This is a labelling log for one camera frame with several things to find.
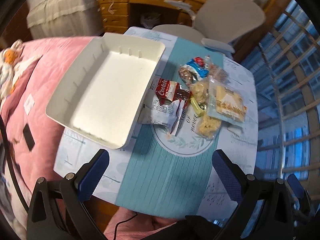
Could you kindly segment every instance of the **orange plush face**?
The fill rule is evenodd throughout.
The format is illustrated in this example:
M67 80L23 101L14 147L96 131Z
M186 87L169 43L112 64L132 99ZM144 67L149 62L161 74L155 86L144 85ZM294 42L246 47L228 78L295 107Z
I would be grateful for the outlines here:
M12 65L17 58L17 53L13 50L8 49L4 53L4 62Z

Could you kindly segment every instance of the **smartphone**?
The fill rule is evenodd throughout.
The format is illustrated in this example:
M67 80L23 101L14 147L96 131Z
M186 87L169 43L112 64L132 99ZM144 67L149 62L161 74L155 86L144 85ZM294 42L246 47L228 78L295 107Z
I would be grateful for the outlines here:
M29 124L26 124L23 128L23 136L26 140L29 151L32 151L33 147L35 146L35 140L32 137Z

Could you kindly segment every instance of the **plush doll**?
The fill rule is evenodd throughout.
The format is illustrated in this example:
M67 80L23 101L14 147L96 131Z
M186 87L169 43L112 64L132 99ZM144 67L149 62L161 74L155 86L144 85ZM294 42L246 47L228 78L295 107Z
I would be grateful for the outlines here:
M10 94L14 66L20 60L23 51L22 41L17 40L9 49L0 53L0 100Z

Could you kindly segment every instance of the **chair seat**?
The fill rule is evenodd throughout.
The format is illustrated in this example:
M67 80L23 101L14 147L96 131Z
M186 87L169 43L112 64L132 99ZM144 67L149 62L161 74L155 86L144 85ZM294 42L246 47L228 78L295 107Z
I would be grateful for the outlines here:
M203 34L198 32L196 29L180 24L158 25L154 27L153 30L175 35L188 41L200 44L201 46L203 46L201 40L205 38L205 36L203 36Z

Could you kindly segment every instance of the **chair armrest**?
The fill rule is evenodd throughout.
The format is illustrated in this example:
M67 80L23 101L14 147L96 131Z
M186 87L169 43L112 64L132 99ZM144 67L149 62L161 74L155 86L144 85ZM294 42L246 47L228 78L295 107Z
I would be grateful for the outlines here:
M191 5L185 2L181 2L181 1L175 1L175 0L164 0L164 2L175 6L177 8L180 8L182 10L185 10L191 17L192 21L194 21L194 19L196 18L196 14L193 10L191 10Z
M209 49L217 49L217 50L220 50L220 51L227 51L227 52L230 52L230 53L234 53L235 52L235 49L232 46L230 46L229 44L226 44L224 42L221 42L221 41L216 41L216 40L203 38L201 40L201 43L205 47L207 47Z

